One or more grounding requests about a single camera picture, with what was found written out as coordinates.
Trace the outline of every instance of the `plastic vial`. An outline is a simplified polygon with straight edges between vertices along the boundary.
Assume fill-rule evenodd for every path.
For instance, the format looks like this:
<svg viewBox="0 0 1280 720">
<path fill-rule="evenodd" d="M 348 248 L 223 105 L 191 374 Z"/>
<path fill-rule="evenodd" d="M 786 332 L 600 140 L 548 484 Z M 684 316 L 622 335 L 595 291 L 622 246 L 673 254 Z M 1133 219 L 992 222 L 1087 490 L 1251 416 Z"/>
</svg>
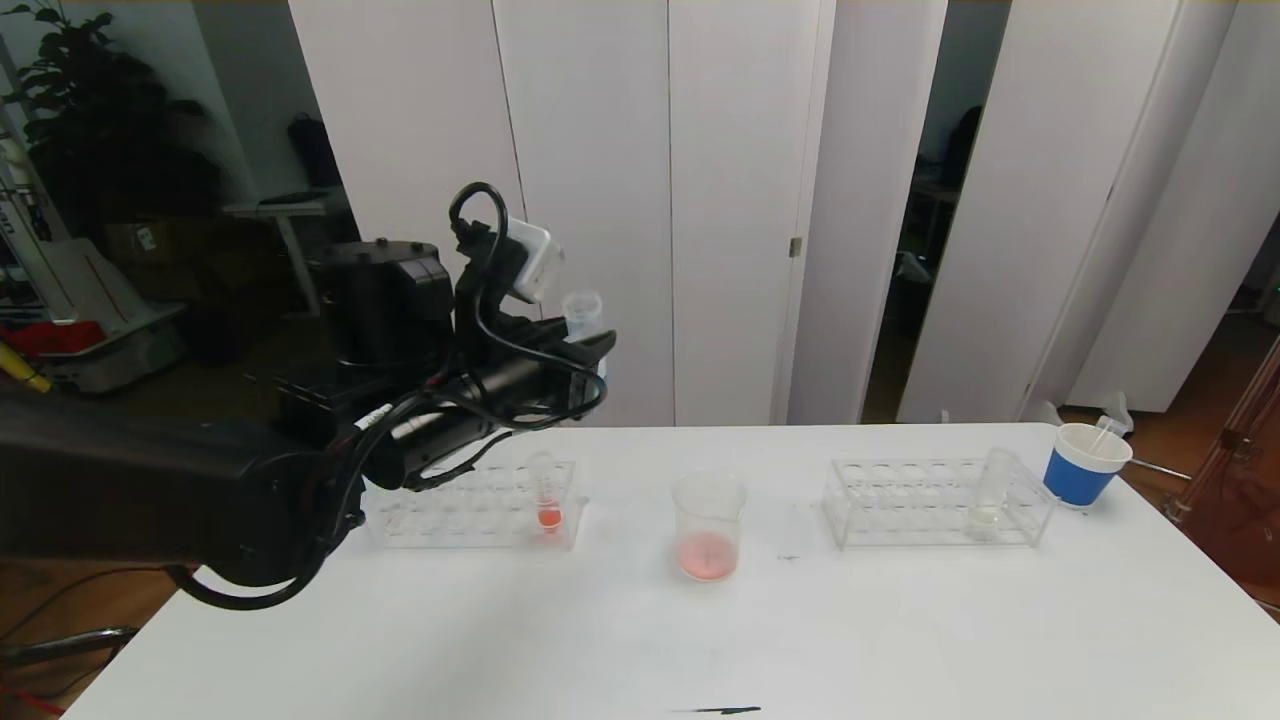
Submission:
<svg viewBox="0 0 1280 720">
<path fill-rule="evenodd" d="M 525 461 L 525 468 L 538 497 L 538 524 L 548 534 L 554 533 L 564 520 L 559 498 L 556 497 L 556 474 L 559 470 L 556 456 L 550 452 L 535 452 Z"/>
<path fill-rule="evenodd" d="M 604 300 L 594 290 L 575 290 L 566 295 L 564 300 L 561 301 L 561 314 L 564 315 L 564 328 L 568 331 L 564 337 L 566 342 L 588 338 L 605 331 Z M 600 359 L 595 372 L 602 378 L 607 377 L 608 369 L 604 357 Z M 591 397 L 595 397 L 596 392 L 593 388 Z"/>
<path fill-rule="evenodd" d="M 1012 452 L 993 447 L 982 465 L 982 474 L 969 505 L 969 525 L 974 529 L 993 528 L 1005 512 L 1009 486 L 1018 473 L 1019 460 Z"/>
</svg>

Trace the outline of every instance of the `blue paper cup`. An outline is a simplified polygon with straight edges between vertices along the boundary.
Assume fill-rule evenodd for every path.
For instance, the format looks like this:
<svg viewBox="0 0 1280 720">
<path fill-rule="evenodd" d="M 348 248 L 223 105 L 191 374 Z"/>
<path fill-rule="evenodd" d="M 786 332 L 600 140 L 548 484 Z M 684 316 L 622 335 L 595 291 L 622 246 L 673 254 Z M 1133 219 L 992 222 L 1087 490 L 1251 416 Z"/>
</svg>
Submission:
<svg viewBox="0 0 1280 720">
<path fill-rule="evenodd" d="M 1057 429 L 1044 487 L 1068 505 L 1092 505 L 1129 460 L 1133 448 L 1123 438 L 1093 425 L 1068 423 Z"/>
</svg>

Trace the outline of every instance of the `stirring stick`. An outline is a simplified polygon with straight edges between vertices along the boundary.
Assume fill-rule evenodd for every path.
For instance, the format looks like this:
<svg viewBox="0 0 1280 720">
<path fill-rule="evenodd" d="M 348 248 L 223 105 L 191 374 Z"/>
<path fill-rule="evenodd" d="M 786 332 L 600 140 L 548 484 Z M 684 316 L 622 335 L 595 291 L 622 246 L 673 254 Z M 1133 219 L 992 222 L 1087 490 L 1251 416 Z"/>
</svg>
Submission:
<svg viewBox="0 0 1280 720">
<path fill-rule="evenodd" d="M 1120 423 L 1112 420 L 1110 415 L 1103 415 L 1098 418 L 1098 437 L 1093 438 L 1093 445 L 1089 446 L 1089 454 L 1093 454 L 1102 447 L 1102 438 L 1107 437 L 1111 428 L 1117 427 Z"/>
</svg>

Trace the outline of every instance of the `glass beaker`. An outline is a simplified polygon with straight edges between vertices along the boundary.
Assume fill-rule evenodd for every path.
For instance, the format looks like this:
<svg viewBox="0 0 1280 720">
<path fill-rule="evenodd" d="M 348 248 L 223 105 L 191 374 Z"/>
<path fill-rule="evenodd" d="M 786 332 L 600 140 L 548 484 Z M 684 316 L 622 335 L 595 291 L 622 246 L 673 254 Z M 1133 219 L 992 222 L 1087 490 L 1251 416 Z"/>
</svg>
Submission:
<svg viewBox="0 0 1280 720">
<path fill-rule="evenodd" d="M 695 580 L 714 582 L 737 569 L 746 488 L 731 470 L 695 470 L 671 491 L 676 505 L 676 562 Z"/>
</svg>

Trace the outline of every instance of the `doorway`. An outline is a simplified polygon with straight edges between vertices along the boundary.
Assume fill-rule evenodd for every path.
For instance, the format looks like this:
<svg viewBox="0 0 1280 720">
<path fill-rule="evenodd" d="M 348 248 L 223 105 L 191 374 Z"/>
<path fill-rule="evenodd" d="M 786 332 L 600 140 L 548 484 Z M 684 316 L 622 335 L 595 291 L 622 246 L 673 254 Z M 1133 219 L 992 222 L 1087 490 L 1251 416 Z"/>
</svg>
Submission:
<svg viewBox="0 0 1280 720">
<path fill-rule="evenodd" d="M 893 260 L 863 423 L 892 423 L 996 72 L 1011 3 L 951 0 Z"/>
</svg>

